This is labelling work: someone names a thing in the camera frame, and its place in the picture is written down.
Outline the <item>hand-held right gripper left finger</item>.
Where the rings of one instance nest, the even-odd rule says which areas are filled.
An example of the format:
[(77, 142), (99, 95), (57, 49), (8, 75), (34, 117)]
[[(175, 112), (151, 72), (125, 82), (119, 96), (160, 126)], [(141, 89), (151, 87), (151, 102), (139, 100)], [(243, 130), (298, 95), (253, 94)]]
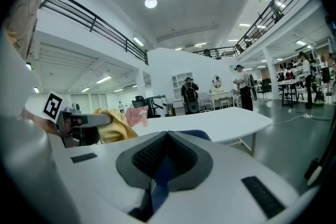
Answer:
[(129, 186), (116, 169), (120, 153), (155, 133), (108, 144), (66, 148), (51, 136), (54, 161), (69, 191), (79, 224), (144, 224), (128, 215), (140, 205), (144, 190)]

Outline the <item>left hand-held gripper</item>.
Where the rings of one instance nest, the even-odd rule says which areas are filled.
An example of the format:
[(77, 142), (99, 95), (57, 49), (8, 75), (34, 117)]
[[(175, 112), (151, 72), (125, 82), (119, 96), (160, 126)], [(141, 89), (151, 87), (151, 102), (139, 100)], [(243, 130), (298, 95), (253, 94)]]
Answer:
[(97, 126), (112, 123), (107, 114), (82, 114), (78, 104), (66, 106), (66, 100), (54, 92), (49, 93), (42, 113), (54, 123), (66, 148), (97, 144)]

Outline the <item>brown printed t-shirt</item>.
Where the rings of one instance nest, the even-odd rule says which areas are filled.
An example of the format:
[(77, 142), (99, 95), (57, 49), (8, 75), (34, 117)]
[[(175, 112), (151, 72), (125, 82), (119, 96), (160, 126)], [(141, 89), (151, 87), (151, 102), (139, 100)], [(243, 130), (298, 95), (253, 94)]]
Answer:
[(40, 0), (16, 0), (3, 26), (9, 43), (26, 60), (33, 42)]

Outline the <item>person's left forearm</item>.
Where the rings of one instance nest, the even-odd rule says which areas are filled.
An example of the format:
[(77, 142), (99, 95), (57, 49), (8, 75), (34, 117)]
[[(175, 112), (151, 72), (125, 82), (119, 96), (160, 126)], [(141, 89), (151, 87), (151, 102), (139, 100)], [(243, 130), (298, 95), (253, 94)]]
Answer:
[(42, 128), (47, 134), (59, 135), (54, 122), (49, 119), (41, 118), (26, 109), (22, 110), (21, 116), (25, 119), (33, 121), (37, 126)]

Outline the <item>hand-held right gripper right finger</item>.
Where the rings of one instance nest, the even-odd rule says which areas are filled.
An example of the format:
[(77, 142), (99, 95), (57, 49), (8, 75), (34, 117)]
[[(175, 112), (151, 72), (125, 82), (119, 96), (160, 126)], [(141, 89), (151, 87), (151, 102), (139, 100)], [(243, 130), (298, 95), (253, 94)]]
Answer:
[(196, 189), (169, 194), (162, 206), (162, 224), (261, 224), (266, 215), (242, 183), (257, 177), (284, 207), (299, 198), (281, 176), (235, 148), (191, 135), (188, 141), (208, 151), (213, 169)]

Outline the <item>black tilted desk frame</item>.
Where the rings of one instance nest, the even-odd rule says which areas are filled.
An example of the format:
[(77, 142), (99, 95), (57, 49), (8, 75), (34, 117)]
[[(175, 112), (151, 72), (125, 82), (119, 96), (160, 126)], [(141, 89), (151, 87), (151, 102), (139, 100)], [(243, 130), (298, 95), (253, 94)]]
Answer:
[(157, 95), (144, 99), (148, 106), (148, 118), (164, 118), (169, 115), (167, 99), (165, 95)]

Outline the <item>black balcony railing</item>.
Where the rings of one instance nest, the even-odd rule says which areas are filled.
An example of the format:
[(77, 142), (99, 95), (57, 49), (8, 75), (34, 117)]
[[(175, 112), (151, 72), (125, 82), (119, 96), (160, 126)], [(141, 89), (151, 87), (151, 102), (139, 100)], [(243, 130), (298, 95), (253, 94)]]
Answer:
[(96, 33), (113, 43), (124, 52), (131, 54), (138, 60), (148, 64), (147, 50), (131, 41), (123, 33), (110, 25), (90, 9), (84, 7), (75, 0), (41, 0), (40, 9), (51, 10), (64, 18), (83, 26), (91, 33)]
[(247, 48), (266, 34), (279, 21), (282, 20), (301, 0), (270, 0), (266, 8), (258, 15), (257, 19), (248, 27), (244, 35), (231, 46), (211, 48), (196, 51), (197, 55), (222, 59), (238, 57)]

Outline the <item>yellow cloth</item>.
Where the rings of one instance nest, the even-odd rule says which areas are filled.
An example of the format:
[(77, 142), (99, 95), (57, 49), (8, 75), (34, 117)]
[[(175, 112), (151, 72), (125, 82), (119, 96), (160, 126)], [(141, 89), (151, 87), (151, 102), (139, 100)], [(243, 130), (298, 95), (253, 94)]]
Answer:
[(138, 137), (137, 133), (128, 125), (127, 118), (118, 109), (96, 109), (93, 114), (104, 114), (111, 117), (111, 123), (98, 127), (102, 143), (114, 143)]

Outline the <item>black white handheld device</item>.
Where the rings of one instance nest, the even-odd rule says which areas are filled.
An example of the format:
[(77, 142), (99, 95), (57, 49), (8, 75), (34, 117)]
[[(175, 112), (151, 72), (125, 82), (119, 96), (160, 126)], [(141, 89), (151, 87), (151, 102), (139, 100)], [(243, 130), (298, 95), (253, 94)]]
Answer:
[(307, 185), (311, 186), (318, 176), (320, 175), (322, 167), (318, 158), (311, 161), (307, 171), (304, 174), (304, 178), (307, 180)]

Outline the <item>white dressing table with mirror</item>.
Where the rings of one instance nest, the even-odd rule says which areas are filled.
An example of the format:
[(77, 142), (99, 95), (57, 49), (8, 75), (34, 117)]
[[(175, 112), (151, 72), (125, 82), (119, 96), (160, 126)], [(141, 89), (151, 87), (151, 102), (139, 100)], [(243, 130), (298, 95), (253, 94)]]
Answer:
[(209, 90), (209, 98), (212, 102), (213, 111), (217, 107), (220, 109), (229, 108), (233, 105), (233, 90), (226, 90), (219, 75), (212, 77), (211, 89)]

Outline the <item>white bookshelf cabinet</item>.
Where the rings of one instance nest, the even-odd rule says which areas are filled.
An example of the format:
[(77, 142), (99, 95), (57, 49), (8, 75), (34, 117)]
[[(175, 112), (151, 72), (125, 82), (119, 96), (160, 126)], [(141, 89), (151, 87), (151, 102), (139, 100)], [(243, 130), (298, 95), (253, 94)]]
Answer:
[(185, 115), (186, 113), (186, 104), (184, 102), (184, 97), (181, 94), (181, 88), (185, 84), (187, 77), (193, 79), (192, 73), (180, 73), (172, 76), (174, 91), (174, 100), (172, 104), (176, 116)]

